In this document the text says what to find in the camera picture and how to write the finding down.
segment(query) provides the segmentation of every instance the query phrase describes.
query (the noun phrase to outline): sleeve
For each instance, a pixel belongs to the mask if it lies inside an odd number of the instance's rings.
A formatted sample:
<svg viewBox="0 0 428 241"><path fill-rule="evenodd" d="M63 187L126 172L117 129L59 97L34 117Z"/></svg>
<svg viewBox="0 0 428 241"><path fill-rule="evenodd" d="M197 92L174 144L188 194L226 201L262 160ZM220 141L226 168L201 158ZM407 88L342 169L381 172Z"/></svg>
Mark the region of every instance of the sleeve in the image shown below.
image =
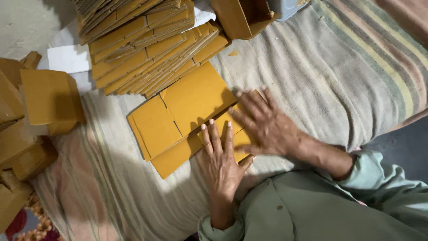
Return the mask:
<svg viewBox="0 0 428 241"><path fill-rule="evenodd" d="M354 152L357 156L350 177L338 182L354 198L428 234L428 187L422 181L406 180L397 165L381 163L375 151Z"/></svg>
<svg viewBox="0 0 428 241"><path fill-rule="evenodd" d="M228 229L219 230L211 226L211 218L206 216L199 221L198 234L200 241L239 241L244 235L244 224L239 217Z"/></svg>

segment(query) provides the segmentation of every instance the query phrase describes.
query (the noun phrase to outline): striped blanket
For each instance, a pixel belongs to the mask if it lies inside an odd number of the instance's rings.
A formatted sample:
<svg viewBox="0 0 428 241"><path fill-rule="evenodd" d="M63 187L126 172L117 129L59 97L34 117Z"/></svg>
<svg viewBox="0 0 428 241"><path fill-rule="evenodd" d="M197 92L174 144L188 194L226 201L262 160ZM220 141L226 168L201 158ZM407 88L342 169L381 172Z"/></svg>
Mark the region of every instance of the striped blanket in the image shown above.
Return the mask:
<svg viewBox="0 0 428 241"><path fill-rule="evenodd" d="M427 108L427 51L366 0L314 0L210 61L230 88L267 85L301 129L347 150ZM53 140L59 158L32 184L65 239L184 240L208 213L199 154L166 180L142 158L126 115L144 101L92 90L88 124ZM293 167L259 157L237 199Z"/></svg>

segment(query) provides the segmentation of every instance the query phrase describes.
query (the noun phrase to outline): stack of cardboard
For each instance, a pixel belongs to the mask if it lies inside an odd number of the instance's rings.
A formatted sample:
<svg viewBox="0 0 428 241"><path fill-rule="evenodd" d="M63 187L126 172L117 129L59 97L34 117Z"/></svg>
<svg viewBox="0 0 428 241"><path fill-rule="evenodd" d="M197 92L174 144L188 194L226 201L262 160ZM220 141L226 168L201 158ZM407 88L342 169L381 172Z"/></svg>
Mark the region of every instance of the stack of cardboard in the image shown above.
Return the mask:
<svg viewBox="0 0 428 241"><path fill-rule="evenodd" d="M199 127L216 119L224 136L227 121L233 121L227 108L240 108L225 82L209 63L186 74L134 112L128 121L144 159L151 161L165 179L202 147ZM244 127L233 122L234 144L251 143ZM235 153L239 162L247 154Z"/></svg>
<svg viewBox="0 0 428 241"><path fill-rule="evenodd" d="M79 34L105 95L150 98L230 43L216 24L188 30L195 25L192 0L89 2L75 2Z"/></svg>

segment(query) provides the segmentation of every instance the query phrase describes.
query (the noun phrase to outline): forearm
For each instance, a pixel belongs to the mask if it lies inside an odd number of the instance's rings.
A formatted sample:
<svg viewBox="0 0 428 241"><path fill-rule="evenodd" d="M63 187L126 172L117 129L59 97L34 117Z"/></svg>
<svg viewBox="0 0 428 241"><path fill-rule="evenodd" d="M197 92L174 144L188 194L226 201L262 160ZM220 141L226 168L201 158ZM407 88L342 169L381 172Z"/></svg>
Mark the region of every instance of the forearm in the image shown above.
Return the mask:
<svg viewBox="0 0 428 241"><path fill-rule="evenodd" d="M233 200L224 196L210 196L210 216L213 228L225 230L233 225Z"/></svg>
<svg viewBox="0 0 428 241"><path fill-rule="evenodd" d="M352 172L354 161L345 151L311 136L302 138L299 148L301 156L298 159L326 170L337 181L346 179Z"/></svg>

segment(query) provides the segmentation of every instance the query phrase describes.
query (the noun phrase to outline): cardboard box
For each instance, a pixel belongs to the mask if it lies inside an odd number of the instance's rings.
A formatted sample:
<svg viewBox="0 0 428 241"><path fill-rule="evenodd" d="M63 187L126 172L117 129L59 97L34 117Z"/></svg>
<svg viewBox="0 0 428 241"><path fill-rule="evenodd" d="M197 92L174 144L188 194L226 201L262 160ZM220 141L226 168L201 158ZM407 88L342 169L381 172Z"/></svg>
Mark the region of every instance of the cardboard box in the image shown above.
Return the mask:
<svg viewBox="0 0 428 241"><path fill-rule="evenodd" d="M31 134L24 119L0 132L0 170L12 168L12 162L42 139Z"/></svg>
<svg viewBox="0 0 428 241"><path fill-rule="evenodd" d="M19 70L23 68L23 65L18 60L11 60L0 58L0 71L6 76L6 78L18 89L18 85L21 84L21 75Z"/></svg>
<svg viewBox="0 0 428 241"><path fill-rule="evenodd" d="M199 127L236 102L208 62L194 69L128 116L146 161L165 179L201 147ZM228 114L220 116L218 125ZM235 143L250 143L243 127L234 124ZM237 161L246 154L236 154Z"/></svg>
<svg viewBox="0 0 428 241"><path fill-rule="evenodd" d="M58 159L58 153L48 137L42 137L43 142L14 158L12 170L18 180L25 181L35 178L52 162Z"/></svg>
<svg viewBox="0 0 428 241"><path fill-rule="evenodd" d="M0 71L0 86L0 124L23 118L21 95L2 71Z"/></svg>
<svg viewBox="0 0 428 241"><path fill-rule="evenodd" d="M12 171L0 170L0 233L4 233L21 210L33 189L19 181Z"/></svg>
<svg viewBox="0 0 428 241"><path fill-rule="evenodd" d="M30 125L46 135L63 135L77 122L86 124L76 81L53 70L21 70L22 91Z"/></svg>
<svg viewBox="0 0 428 241"><path fill-rule="evenodd" d="M230 39L252 39L281 16L266 0L211 0L211 6Z"/></svg>

